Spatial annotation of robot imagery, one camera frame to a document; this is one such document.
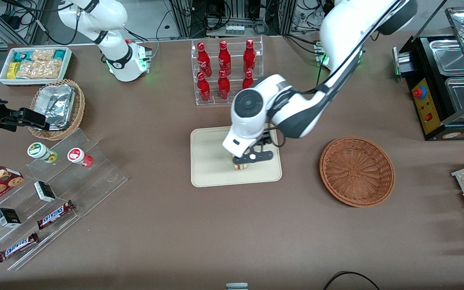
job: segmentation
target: wicker basket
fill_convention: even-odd
[[[333,140],[320,158],[322,180],[337,199],[356,207],[378,205],[395,185],[390,158],[375,143],[356,136]]]
[[[63,79],[62,81],[55,81],[54,83],[47,84],[46,86],[59,86],[59,85],[70,85],[76,89],[76,95],[74,99],[74,104],[72,105],[72,113],[70,117],[70,125],[66,130],[63,131],[41,131],[35,130],[31,127],[28,127],[33,136],[37,138],[47,139],[50,141],[58,141],[66,138],[70,134],[76,131],[80,126],[81,120],[83,118],[83,110],[85,109],[85,96],[81,91],[80,87],[70,79]],[[39,91],[35,94],[33,101],[31,101],[30,109],[33,110],[35,107],[35,101],[37,101],[37,96]]]

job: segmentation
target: coca-cola bottle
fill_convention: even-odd
[[[220,78],[217,81],[217,86],[220,88],[220,98],[227,100],[230,94],[230,81],[228,80],[225,70],[220,71]]]
[[[198,82],[198,94],[200,95],[201,101],[204,103],[208,103],[210,101],[210,86],[208,81],[205,79],[205,75],[203,72],[197,73]]]
[[[220,41],[220,54],[217,56],[220,62],[220,70],[224,70],[227,75],[232,74],[232,63],[230,62],[230,52],[227,49],[227,42]]]
[[[246,41],[246,50],[243,54],[243,71],[247,73],[247,71],[251,70],[254,71],[255,68],[255,51],[254,51],[254,41],[252,39],[248,39]]]
[[[212,76],[212,69],[210,68],[210,57],[205,51],[205,44],[199,42],[198,47],[198,66],[200,70],[205,74],[205,77]]]
[[[244,80],[243,80],[243,90],[250,88],[250,86],[254,83],[254,79],[252,78],[252,71],[247,71],[244,74]]]

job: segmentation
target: red emergency stop button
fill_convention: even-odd
[[[417,99],[424,99],[426,95],[427,89],[424,86],[419,86],[413,90],[413,97],[416,97]]]

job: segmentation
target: table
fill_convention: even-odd
[[[107,71],[96,46],[72,46],[68,77],[87,99],[81,127],[129,181],[21,270],[0,266],[0,289],[321,289],[341,270],[382,289],[464,289],[464,200],[450,176],[464,168],[464,141],[423,140],[405,81],[393,77],[392,47],[409,36],[366,43],[316,128],[280,149],[280,181],[207,188],[191,185],[189,137],[230,125],[230,107],[195,105],[191,42],[162,42],[151,73],[131,83]],[[313,87],[312,54],[264,40],[265,75]],[[2,85],[0,97],[27,107],[36,91]],[[322,150],[347,135],[374,141],[394,164],[394,191],[379,206],[346,206],[320,179]],[[29,163],[34,141],[26,128],[0,130],[0,165]]]

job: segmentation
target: acrylic display rack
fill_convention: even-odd
[[[243,54],[246,49],[247,40],[252,39],[254,41],[254,50],[255,50],[255,69],[253,71],[253,79],[259,79],[264,75],[263,67],[263,38],[262,37],[234,37],[226,38],[228,51],[230,52],[230,58],[232,61],[232,74],[228,76],[230,80],[230,95],[227,100],[220,98],[220,92],[218,88],[218,79],[220,65],[218,62],[218,55],[220,53],[220,43],[221,39],[205,39],[205,40],[193,40],[191,42],[191,64],[193,69],[193,83],[195,83],[195,99],[197,105],[218,105],[218,104],[232,104],[234,96],[243,90]],[[199,72],[198,66],[198,49],[196,45],[199,42],[205,44],[205,51],[207,51],[210,57],[210,67],[212,68],[211,77],[207,78],[207,81],[210,85],[210,101],[204,103],[201,101],[201,98],[198,94],[197,86],[197,73]]]
[[[90,167],[82,167],[67,160],[68,151],[74,147],[79,147],[92,156],[93,163]],[[8,270],[21,268],[127,180],[101,152],[97,141],[82,129],[76,130],[51,149],[58,153],[55,163],[48,164],[36,159],[26,165],[20,169],[24,182],[0,198],[0,207],[15,209],[22,222],[14,229],[0,224],[0,251],[10,248],[33,232],[37,232],[40,239],[38,244],[28,246],[24,251],[15,253],[0,263]],[[56,196],[54,202],[39,199],[33,186],[37,180],[50,184]],[[39,230],[37,221],[61,207],[67,200],[71,200],[76,208]]]

